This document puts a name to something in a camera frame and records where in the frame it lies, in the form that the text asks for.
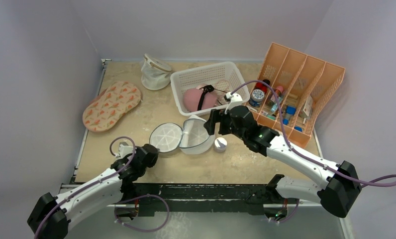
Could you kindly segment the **dark pink black-strap bra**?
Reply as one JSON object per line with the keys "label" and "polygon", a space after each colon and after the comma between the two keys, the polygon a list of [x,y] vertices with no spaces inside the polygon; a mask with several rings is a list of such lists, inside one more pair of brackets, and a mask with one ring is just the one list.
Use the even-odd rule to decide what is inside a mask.
{"label": "dark pink black-strap bra", "polygon": [[227,93],[213,85],[199,85],[185,91],[183,103],[189,112],[207,110],[221,105],[220,97]]}

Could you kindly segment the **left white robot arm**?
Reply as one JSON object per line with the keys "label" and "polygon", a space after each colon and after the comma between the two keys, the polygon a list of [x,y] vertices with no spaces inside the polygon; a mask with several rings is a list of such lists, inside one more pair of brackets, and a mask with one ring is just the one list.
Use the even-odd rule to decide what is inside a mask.
{"label": "left white robot arm", "polygon": [[27,223],[36,239],[63,239],[82,220],[117,202],[131,203],[134,182],[153,167],[159,150],[150,144],[120,143],[115,162],[99,176],[65,193],[42,195]]}

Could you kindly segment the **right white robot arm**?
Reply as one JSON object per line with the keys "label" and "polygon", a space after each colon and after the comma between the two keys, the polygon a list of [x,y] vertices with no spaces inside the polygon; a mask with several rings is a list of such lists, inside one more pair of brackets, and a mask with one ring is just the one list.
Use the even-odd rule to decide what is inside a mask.
{"label": "right white robot arm", "polygon": [[219,134],[232,134],[241,139],[252,152],[276,159],[306,175],[311,182],[282,177],[277,184],[267,188],[267,198],[274,203],[283,198],[304,199],[320,203],[334,216],[344,218],[359,196],[362,186],[353,164],[338,164],[318,157],[292,143],[287,143],[277,130],[259,125],[246,106],[236,106],[225,113],[211,110],[204,128],[214,134],[220,124]]}

